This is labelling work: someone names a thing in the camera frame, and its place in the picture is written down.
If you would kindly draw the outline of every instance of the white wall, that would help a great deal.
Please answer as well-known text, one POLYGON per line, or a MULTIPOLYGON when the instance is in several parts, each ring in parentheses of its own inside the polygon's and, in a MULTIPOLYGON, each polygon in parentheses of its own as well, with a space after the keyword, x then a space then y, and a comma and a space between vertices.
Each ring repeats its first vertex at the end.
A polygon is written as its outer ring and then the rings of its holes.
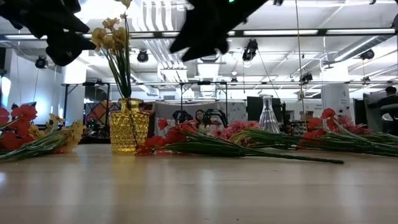
POLYGON ((59 93, 63 77, 61 73, 52 69, 39 70, 34 62, 19 57, 15 50, 6 52, 6 77, 11 81, 11 89, 7 101, 10 110, 13 103, 21 105, 36 101, 36 124, 45 124, 49 119, 51 106, 53 113, 57 113, 59 93))

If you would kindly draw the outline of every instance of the glass vase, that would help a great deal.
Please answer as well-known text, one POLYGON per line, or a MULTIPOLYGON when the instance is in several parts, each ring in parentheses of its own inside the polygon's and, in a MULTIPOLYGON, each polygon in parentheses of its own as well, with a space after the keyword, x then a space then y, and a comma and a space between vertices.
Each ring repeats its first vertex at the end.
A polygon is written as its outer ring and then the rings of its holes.
POLYGON ((118 102, 121 110, 109 114, 112 152, 135 154, 148 135, 149 114, 139 111, 141 100, 121 98, 118 102))
POLYGON ((263 104, 259 121, 260 129, 270 133, 279 134, 278 120, 276 120, 274 110, 272 109, 272 97, 263 96, 263 104))

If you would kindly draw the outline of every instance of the table surface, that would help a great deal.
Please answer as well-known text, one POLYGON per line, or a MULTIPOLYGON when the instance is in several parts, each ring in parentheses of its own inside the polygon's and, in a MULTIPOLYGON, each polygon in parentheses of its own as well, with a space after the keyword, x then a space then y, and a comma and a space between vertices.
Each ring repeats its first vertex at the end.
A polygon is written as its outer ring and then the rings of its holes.
POLYGON ((115 156, 110 145, 0 164, 0 223, 398 223, 398 159, 115 156))

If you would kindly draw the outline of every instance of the spotlight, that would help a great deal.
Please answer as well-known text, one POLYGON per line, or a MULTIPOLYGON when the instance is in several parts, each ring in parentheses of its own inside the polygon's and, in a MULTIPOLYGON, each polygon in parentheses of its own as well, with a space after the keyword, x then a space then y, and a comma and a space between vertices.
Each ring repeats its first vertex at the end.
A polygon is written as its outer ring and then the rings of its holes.
POLYGON ((257 44, 257 41, 255 39, 250 39, 242 55, 243 62, 251 61, 254 58, 254 56, 256 56, 256 51, 258 49, 259 46, 257 44))
POLYGON ((140 50, 137 56, 138 62, 145 63, 148 61, 148 59, 147 50, 140 50))
POLYGON ((365 59, 371 60, 372 58, 374 58, 374 51, 372 49, 369 49, 369 50, 361 53, 359 55, 359 57, 362 60, 365 60, 365 59))
POLYGON ((35 63, 36 68, 45 69, 49 67, 49 61, 47 61, 45 56, 39 56, 35 63))
POLYGON ((304 74, 303 77, 301 78, 301 81, 303 82, 312 81, 312 74, 310 72, 304 74))

